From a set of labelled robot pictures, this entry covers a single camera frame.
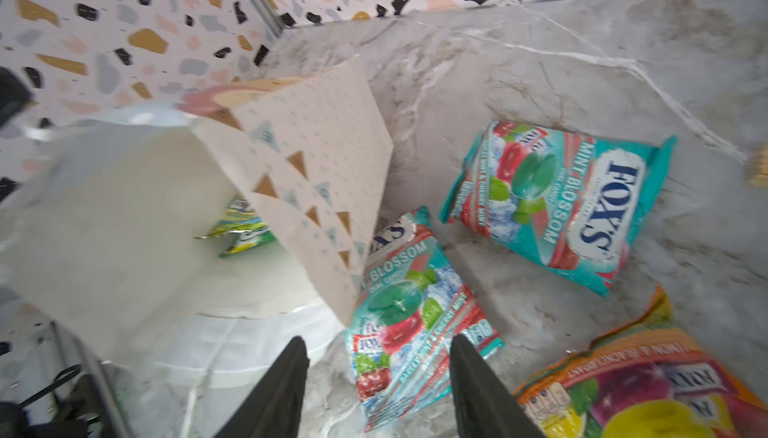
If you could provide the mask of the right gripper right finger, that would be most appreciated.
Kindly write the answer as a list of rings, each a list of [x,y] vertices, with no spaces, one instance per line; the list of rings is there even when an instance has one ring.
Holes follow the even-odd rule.
[[[544,437],[463,334],[451,342],[450,381],[461,438]]]

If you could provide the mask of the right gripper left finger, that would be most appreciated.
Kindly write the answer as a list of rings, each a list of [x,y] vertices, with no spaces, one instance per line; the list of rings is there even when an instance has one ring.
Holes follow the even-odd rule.
[[[296,438],[310,360],[304,340],[293,337],[216,438]]]

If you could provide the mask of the teal Fox's candy packet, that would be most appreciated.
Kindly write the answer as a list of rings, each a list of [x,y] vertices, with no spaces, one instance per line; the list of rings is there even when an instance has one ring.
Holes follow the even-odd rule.
[[[368,432],[449,395],[453,338],[482,358],[503,348],[474,294],[446,257],[425,207],[371,242],[345,347]]]
[[[605,296],[676,144],[675,137],[652,146],[494,121],[473,142],[439,219]]]

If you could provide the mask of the orange snack packet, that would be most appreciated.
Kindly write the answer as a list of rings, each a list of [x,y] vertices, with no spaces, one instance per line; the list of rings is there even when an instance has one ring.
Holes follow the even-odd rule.
[[[548,437],[764,437],[767,406],[683,329],[657,288],[639,318],[515,392]]]

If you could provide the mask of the white paper bag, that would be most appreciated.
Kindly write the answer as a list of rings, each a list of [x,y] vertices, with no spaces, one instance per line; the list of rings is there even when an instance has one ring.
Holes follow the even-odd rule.
[[[359,63],[217,85],[33,134],[1,210],[1,282],[95,356],[180,392],[212,433],[230,392],[351,322],[393,152]]]

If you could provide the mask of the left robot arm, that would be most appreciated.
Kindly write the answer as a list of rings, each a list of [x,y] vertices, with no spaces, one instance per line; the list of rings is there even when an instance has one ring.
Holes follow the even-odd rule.
[[[107,438],[118,433],[94,377],[73,365],[24,400],[2,400],[1,436]]]

